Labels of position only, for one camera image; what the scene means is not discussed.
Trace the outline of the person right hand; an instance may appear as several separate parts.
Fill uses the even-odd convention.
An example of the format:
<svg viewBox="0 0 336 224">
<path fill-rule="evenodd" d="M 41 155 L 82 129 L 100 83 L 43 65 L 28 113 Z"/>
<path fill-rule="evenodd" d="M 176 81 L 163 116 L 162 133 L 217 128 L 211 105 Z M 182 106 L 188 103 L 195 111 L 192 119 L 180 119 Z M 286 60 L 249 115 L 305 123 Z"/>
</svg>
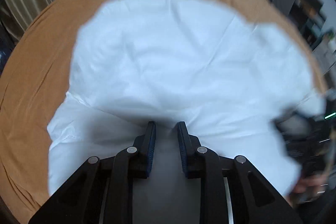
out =
<svg viewBox="0 0 336 224">
<path fill-rule="evenodd" d="M 297 184 L 294 186 L 292 192 L 304 193 L 307 189 L 313 188 L 313 194 L 319 195 L 325 191 L 327 186 L 327 176 L 311 176 L 306 178 L 300 178 Z"/>
</svg>

